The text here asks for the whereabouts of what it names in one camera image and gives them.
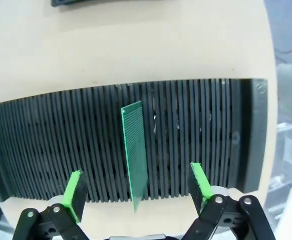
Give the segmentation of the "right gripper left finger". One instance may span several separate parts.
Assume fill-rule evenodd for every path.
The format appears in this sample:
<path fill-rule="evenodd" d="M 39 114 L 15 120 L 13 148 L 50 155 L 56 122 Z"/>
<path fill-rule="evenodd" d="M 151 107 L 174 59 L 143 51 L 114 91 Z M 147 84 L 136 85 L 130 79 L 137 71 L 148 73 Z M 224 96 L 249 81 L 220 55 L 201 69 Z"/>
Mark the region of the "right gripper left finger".
<path fill-rule="evenodd" d="M 64 240 L 86 240 L 78 226 L 87 198 L 87 181 L 81 170 L 72 172 L 62 201 L 46 207 L 24 209 L 19 217 L 14 240 L 51 240 L 60 236 Z"/>

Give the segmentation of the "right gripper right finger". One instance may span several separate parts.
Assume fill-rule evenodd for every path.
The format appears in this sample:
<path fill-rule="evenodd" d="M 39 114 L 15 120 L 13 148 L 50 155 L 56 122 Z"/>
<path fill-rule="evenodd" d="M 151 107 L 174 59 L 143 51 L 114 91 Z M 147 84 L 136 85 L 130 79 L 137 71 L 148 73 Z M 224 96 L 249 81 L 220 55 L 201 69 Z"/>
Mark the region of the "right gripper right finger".
<path fill-rule="evenodd" d="M 188 188 L 198 218 L 184 234 L 184 240 L 209 240 L 218 227 L 229 228 L 237 240 L 273 239 L 259 200 L 253 195 L 234 200 L 214 193 L 198 162 L 190 163 Z"/>

